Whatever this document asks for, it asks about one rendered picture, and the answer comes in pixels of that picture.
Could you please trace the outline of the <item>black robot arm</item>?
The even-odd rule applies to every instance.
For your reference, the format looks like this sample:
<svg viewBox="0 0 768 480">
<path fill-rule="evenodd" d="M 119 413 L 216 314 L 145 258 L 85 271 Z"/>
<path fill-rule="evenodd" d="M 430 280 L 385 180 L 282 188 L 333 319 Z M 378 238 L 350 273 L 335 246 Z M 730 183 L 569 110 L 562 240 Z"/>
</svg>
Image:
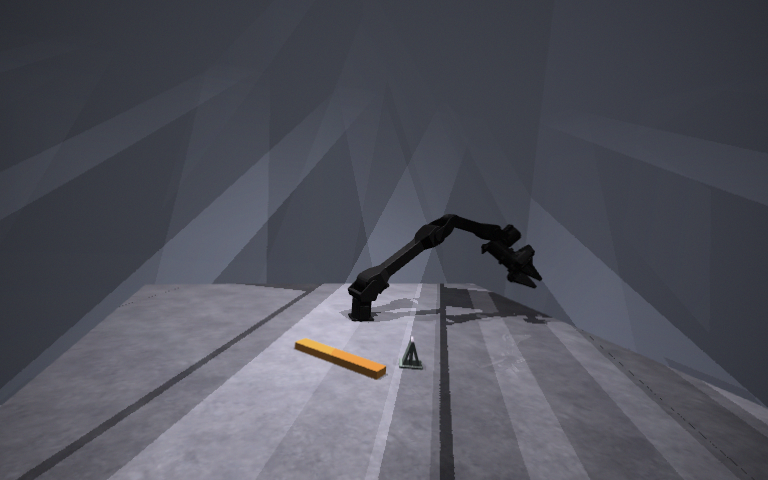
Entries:
<svg viewBox="0 0 768 480">
<path fill-rule="evenodd" d="M 497 259 L 507 247 L 514 245 L 521 233 L 514 225 L 507 225 L 503 230 L 500 226 L 471 221 L 454 214 L 445 214 L 441 218 L 423 225 L 415 234 L 414 239 L 393 254 L 382 264 L 361 272 L 348 288 L 352 297 L 352 313 L 348 316 L 352 321 L 374 321 L 371 316 L 371 303 L 376 301 L 378 294 L 390 285 L 389 278 L 415 258 L 422 251 L 441 244 L 454 228 L 474 233 L 477 237 L 490 240 L 482 244 L 482 254 L 488 251 Z"/>
</svg>

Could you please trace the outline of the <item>orange bar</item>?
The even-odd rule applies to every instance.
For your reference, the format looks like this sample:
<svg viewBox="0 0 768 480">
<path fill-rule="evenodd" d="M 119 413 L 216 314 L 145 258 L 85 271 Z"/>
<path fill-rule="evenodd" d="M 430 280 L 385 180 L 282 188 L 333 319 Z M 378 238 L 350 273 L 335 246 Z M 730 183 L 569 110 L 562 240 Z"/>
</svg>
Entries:
<svg viewBox="0 0 768 480">
<path fill-rule="evenodd" d="M 295 342 L 295 350 L 325 360 L 375 380 L 386 375 L 386 365 L 304 338 Z"/>
</svg>

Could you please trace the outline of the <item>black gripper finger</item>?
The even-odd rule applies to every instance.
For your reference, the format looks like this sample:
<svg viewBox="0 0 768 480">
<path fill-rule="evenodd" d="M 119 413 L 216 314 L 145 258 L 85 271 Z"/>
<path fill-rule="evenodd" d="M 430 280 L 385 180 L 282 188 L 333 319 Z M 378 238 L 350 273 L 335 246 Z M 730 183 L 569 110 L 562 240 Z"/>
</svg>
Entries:
<svg viewBox="0 0 768 480">
<path fill-rule="evenodd" d="M 529 259 L 529 260 L 528 260 L 528 261 L 527 261 L 527 262 L 526 262 L 526 263 L 525 263 L 525 264 L 524 264 L 524 265 L 523 265 L 523 266 L 520 268 L 520 270 L 519 270 L 519 271 L 520 271 L 520 272 L 522 272 L 522 273 L 524 273 L 524 274 L 526 274 L 526 275 L 528 275 L 528 276 L 530 276 L 530 277 L 533 277 L 533 278 L 535 278 L 535 279 L 537 279 L 537 280 L 539 280 L 539 281 L 541 281 L 541 280 L 542 280 L 542 277 L 540 276 L 540 274 L 538 273 L 538 271 L 536 270 L 536 268 L 535 268 L 535 267 L 534 267 L 534 265 L 533 265 L 533 257 L 531 257 L 531 258 L 530 258 L 530 259 Z"/>
<path fill-rule="evenodd" d="M 528 275 L 521 273 L 515 280 L 514 283 L 523 284 L 532 288 L 536 288 L 537 285 L 529 278 Z"/>
</svg>

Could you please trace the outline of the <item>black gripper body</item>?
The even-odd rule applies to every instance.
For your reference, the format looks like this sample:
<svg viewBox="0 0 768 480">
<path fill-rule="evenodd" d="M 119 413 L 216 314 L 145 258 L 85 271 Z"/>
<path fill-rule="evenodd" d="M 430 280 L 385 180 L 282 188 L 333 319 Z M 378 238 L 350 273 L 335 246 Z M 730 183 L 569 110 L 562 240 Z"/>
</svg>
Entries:
<svg viewBox="0 0 768 480">
<path fill-rule="evenodd" d="M 519 256 L 516 256 L 513 252 L 513 248 L 505 248 L 497 257 L 498 263 L 503 264 L 508 274 L 508 280 L 512 283 L 522 272 L 520 268 L 530 259 L 532 253 L 529 250 L 524 250 Z"/>
</svg>

